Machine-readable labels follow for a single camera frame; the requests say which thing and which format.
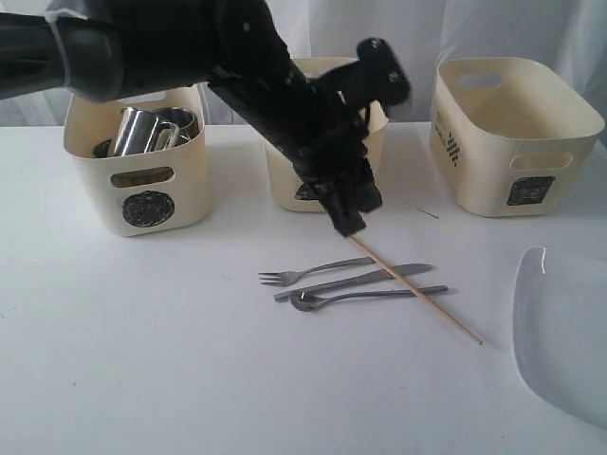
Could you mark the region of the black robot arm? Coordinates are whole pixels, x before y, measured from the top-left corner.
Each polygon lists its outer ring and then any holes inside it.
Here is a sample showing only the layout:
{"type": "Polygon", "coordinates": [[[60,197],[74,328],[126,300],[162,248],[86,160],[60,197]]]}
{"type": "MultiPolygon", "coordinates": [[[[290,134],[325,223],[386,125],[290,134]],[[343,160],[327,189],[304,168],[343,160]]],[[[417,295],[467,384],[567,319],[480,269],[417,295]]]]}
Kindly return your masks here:
{"type": "Polygon", "coordinates": [[[311,80],[263,1],[54,1],[1,17],[1,96],[62,87],[108,102],[204,82],[290,161],[344,237],[382,203],[367,95],[311,80]]]}

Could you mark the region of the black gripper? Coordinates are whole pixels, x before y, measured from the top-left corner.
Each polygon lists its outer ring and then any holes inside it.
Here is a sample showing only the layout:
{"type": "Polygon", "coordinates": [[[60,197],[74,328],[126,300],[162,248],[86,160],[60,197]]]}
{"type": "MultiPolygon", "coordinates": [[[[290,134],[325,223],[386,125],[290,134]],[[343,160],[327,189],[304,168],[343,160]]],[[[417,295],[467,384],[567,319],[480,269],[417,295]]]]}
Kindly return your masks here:
{"type": "Polygon", "coordinates": [[[383,204],[363,141],[357,133],[332,132],[298,135],[291,145],[291,164],[303,182],[296,198],[319,199],[342,237],[363,231],[366,223],[360,212],[383,204]]]}

